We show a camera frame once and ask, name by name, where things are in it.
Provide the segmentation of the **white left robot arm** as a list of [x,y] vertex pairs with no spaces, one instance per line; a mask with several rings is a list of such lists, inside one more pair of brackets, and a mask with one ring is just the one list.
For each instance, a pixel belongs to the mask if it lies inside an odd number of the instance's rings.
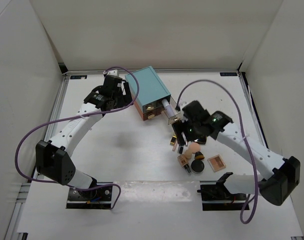
[[36,169],[38,173],[63,186],[77,189],[86,200],[97,194],[95,178],[76,169],[72,154],[91,128],[100,121],[107,111],[118,110],[130,104],[132,96],[129,84],[119,77],[116,70],[104,73],[104,83],[95,87],[84,99],[77,119],[67,125],[47,142],[36,145]]

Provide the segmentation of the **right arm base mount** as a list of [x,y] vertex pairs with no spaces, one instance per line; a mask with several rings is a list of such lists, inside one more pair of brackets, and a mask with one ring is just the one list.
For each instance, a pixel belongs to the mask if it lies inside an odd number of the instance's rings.
[[247,197],[220,191],[215,184],[202,184],[197,193],[201,195],[203,211],[240,211]]

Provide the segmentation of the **teal and orange drawer box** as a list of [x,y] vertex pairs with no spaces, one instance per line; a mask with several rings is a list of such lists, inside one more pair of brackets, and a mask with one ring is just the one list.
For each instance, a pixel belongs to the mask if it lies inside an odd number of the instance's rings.
[[132,97],[136,99],[134,105],[143,121],[159,115],[164,108],[162,100],[169,102],[171,99],[170,91],[152,66],[127,74],[125,79],[129,83]]

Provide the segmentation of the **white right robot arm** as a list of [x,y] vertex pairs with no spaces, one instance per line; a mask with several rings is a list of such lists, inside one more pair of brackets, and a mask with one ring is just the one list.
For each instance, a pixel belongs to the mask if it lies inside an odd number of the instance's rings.
[[[211,137],[229,147],[253,166],[253,175],[230,175],[226,179],[241,188],[242,194],[261,195],[266,201],[281,206],[300,182],[300,161],[269,150],[258,141],[246,137],[242,127],[221,111],[213,114],[194,100],[175,107],[180,119],[172,124],[180,145],[200,138]],[[244,181],[253,178],[254,186]]]

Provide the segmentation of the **lavender lipstick tube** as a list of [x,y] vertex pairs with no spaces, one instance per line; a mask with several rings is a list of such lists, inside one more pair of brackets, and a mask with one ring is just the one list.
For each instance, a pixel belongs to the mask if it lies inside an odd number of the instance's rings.
[[166,99],[162,100],[162,105],[164,107],[165,113],[168,118],[171,118],[175,115],[171,105],[169,104],[169,102]]

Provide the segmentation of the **beige foundation bottle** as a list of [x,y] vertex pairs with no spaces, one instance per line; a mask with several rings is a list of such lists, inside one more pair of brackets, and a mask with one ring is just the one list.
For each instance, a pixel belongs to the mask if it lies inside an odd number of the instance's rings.
[[190,169],[187,158],[184,155],[179,155],[177,157],[177,161],[179,162],[180,166],[190,175],[191,169]]

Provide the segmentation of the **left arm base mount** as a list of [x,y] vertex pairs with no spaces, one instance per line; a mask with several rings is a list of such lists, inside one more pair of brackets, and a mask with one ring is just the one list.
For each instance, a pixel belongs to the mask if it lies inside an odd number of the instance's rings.
[[110,183],[98,183],[100,187],[96,190],[77,191],[69,189],[66,208],[77,210],[109,210],[112,204],[112,189]]

